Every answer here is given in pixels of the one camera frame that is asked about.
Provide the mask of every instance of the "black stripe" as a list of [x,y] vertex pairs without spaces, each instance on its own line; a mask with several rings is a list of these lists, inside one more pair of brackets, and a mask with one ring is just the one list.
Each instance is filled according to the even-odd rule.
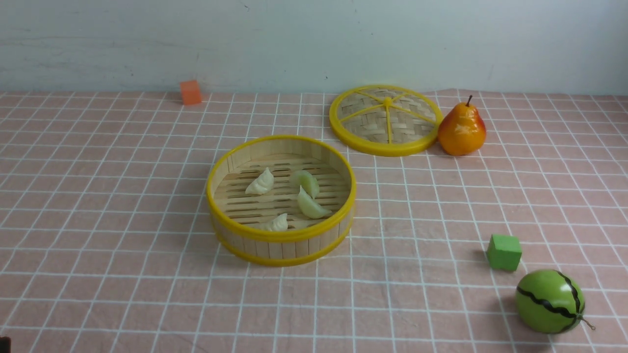
[[520,286],[517,286],[517,291],[523,295],[525,295],[526,297],[530,298],[534,304],[538,304],[538,305],[542,305],[545,310],[551,312],[551,313],[555,313],[555,314],[559,314],[562,315],[566,318],[576,318],[576,314],[572,314],[569,312],[569,310],[567,308],[563,308],[563,307],[558,307],[555,308],[552,306],[552,304],[545,300],[545,299],[537,299],[534,294],[532,294],[532,292],[529,291],[525,291],[523,289],[521,289]]
[[576,324],[577,320],[578,320],[577,318],[573,318],[573,320],[569,323],[569,325],[563,327],[563,329],[558,331],[556,334],[563,334],[563,333],[571,330],[571,328],[574,326],[574,324]]
[[565,282],[567,283],[567,285],[569,286],[569,288],[571,289],[571,295],[573,295],[573,301],[576,302],[576,312],[580,313],[580,298],[578,297],[578,291],[576,290],[576,288],[573,286],[573,284],[571,283],[571,280],[569,279],[569,277],[565,276],[564,274],[562,274],[560,271],[556,271],[558,272],[558,274],[565,279]]

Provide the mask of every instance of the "foam cube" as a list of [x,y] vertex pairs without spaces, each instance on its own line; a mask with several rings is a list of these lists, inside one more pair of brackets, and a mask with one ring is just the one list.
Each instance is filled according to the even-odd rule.
[[491,235],[487,251],[491,268],[516,271],[521,260],[521,253],[519,238],[502,234]]
[[181,87],[181,99],[184,106],[199,104],[203,101],[200,95],[200,87],[198,81],[184,81],[179,84]]

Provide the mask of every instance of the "woven bamboo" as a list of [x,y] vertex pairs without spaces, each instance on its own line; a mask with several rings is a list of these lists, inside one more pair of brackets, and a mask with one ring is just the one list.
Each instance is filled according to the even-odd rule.
[[348,91],[330,109],[332,129],[343,142],[384,156],[408,155],[429,147],[441,120],[439,108],[427,97],[392,86]]
[[[269,168],[273,188],[264,195],[245,190]],[[307,170],[320,186],[316,201],[332,213],[309,219],[296,201],[298,187],[290,175]],[[299,136],[260,138],[227,153],[216,163],[207,184],[210,218],[220,242],[235,255],[269,266],[291,266],[319,258],[348,234],[353,222],[355,177],[345,158],[332,147]],[[286,232],[255,226],[288,214]]]

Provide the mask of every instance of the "fake fruit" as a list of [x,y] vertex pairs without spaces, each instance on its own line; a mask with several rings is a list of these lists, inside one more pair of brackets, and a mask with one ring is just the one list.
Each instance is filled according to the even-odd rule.
[[461,102],[453,107],[438,127],[438,142],[452,156],[467,155],[477,151],[486,140],[486,127],[477,108]]
[[299,189],[296,202],[299,204],[299,208],[304,215],[311,219],[319,219],[332,213],[332,211],[324,209],[321,205],[317,204],[317,202],[305,192],[302,186],[299,186]]
[[562,334],[573,330],[584,319],[585,297],[569,276],[539,269],[525,275],[515,294],[517,311],[531,329],[544,334]]

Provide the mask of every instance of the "pear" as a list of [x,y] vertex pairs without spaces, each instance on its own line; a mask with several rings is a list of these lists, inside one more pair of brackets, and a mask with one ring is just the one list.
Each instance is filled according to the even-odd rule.
[[486,126],[471,98],[456,104],[438,127],[438,142],[449,155],[468,155],[486,141]]

